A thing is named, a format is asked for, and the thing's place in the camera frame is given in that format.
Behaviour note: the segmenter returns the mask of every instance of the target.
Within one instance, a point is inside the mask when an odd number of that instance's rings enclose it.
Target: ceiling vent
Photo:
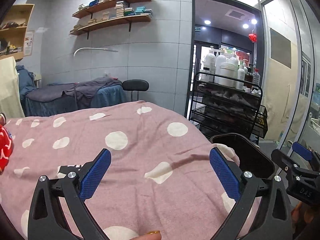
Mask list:
[[[243,14],[242,12],[236,11],[234,9],[231,9],[230,11],[228,11],[225,16],[228,17],[232,17],[234,19],[238,19],[240,21],[242,21],[245,18],[245,14]]]

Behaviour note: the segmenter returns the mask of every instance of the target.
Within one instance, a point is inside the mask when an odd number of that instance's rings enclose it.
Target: brown bottle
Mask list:
[[[244,81],[247,81],[247,82],[251,82],[253,81],[253,76],[252,76],[252,73],[251,73],[251,68],[248,68],[248,72],[244,75]],[[252,85],[250,84],[244,84],[244,86],[248,87],[248,88],[252,88]]]

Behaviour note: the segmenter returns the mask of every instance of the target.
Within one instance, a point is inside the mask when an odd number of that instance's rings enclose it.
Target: pink polka dot blanket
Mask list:
[[[160,230],[164,240],[208,240],[235,201],[228,198],[209,162],[218,147],[239,164],[231,148],[212,145],[183,116],[143,101],[51,117],[7,120],[14,150],[0,177],[0,203],[28,237],[33,192],[41,175],[63,178],[68,166],[92,161],[107,148],[111,165],[85,204],[111,240]],[[64,199],[73,233],[80,233]],[[241,231],[256,213],[255,202]]]

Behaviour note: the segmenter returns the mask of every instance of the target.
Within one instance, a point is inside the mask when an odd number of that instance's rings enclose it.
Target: black trash bin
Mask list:
[[[261,179],[270,179],[276,174],[273,162],[268,159],[252,142],[237,133],[212,136],[211,143],[221,143],[235,150],[240,159],[240,169],[250,171]]]

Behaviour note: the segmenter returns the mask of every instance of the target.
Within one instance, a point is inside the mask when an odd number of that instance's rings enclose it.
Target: fingernail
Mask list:
[[[153,235],[153,234],[158,234],[160,233],[159,230],[156,230],[156,231],[150,231],[149,233],[147,233],[147,235]]]

